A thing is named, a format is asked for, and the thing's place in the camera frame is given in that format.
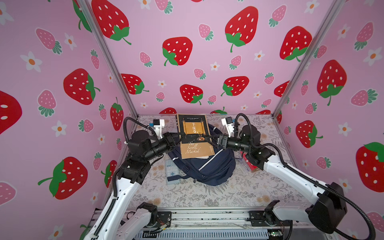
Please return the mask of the brown Scroll Marked book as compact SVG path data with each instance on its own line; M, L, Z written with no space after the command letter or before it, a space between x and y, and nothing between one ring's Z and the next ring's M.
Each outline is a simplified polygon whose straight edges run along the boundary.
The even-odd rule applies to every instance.
M206 116L177 114L176 119L179 132L192 135L191 141L180 143L182 159L207 159L215 154L214 147L202 138L210 135Z

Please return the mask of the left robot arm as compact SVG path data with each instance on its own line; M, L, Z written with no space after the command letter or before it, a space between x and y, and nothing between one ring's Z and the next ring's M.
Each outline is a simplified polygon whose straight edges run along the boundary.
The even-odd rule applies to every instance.
M156 223L157 207L148 203L141 204L124 224L121 221L152 163L173 151L184 137L184 133L166 132L158 139L141 130L126 140L129 153L113 174L113 192L86 240L132 240L142 228Z

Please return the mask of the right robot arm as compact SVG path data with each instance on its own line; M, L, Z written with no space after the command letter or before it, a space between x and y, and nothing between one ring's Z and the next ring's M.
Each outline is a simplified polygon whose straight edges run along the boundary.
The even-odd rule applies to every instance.
M215 134L203 138L219 149L245 153L254 166L286 182L308 201L304 205L273 201L265 208L265 221L271 226L280 221L306 222L326 234L336 232L348 211L348 200L341 186L318 181L289 165L277 146L256 141L259 132L253 125L244 126L243 133L243 137Z

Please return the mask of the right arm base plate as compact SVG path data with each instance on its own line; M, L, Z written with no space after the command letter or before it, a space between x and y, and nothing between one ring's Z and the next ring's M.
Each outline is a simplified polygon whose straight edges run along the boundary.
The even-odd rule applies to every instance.
M289 227L290 221L280 221L274 214L265 211L249 211L246 219L253 227Z

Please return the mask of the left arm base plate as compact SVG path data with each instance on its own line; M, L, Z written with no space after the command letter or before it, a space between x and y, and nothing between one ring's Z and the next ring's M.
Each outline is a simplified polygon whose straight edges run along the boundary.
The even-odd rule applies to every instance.
M157 212L157 216L151 216L150 223L145 226L145 228L159 228L163 225L170 226L172 221L172 212L169 211L160 211Z

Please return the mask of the navy blue student backpack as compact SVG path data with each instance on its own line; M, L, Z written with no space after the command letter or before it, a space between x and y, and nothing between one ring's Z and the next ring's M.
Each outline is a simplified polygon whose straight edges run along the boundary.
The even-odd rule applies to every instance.
M196 182L210 186L218 186L226 182L233 175L236 167L234 151L215 147L213 150L214 154L207 159L182 159L180 147L176 147L168 155L185 175L169 176L167 181L192 178Z

